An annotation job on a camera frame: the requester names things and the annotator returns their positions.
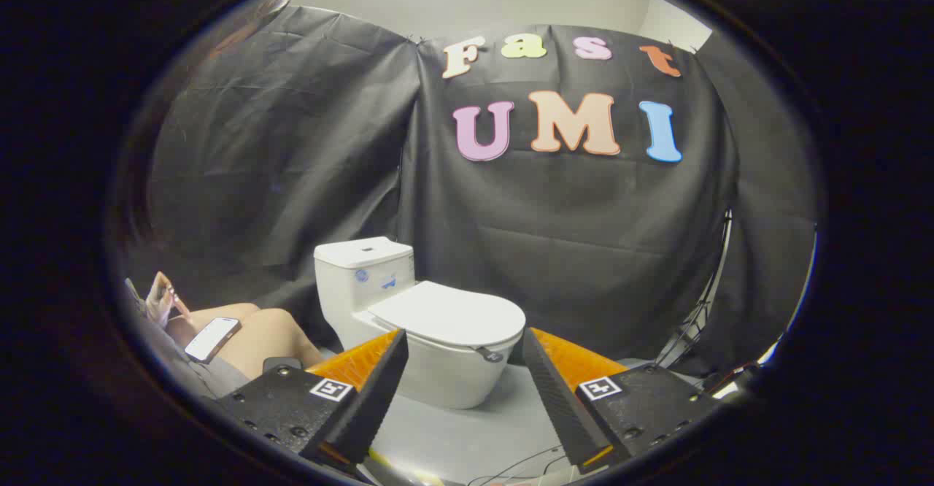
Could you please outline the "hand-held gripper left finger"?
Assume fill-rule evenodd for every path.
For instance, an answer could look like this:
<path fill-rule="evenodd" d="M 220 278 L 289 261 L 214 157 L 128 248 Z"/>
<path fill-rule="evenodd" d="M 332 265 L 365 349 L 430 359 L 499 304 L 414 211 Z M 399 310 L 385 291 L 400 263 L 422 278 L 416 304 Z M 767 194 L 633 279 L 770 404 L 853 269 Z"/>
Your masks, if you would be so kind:
<path fill-rule="evenodd" d="M 270 363 L 217 405 L 301 458 L 354 468 L 369 455 L 408 359 L 406 330 L 395 329 L 310 369 Z"/>

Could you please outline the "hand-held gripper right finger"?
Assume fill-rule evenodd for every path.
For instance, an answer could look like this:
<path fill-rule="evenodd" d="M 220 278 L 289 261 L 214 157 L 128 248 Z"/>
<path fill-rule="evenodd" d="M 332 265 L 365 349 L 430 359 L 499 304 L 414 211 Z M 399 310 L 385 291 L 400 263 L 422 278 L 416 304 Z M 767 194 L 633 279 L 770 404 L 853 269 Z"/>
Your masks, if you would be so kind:
<path fill-rule="evenodd" d="M 525 330 L 522 351 L 565 456 L 580 472 L 650 452 L 720 406 L 656 363 L 631 369 L 537 328 Z"/>

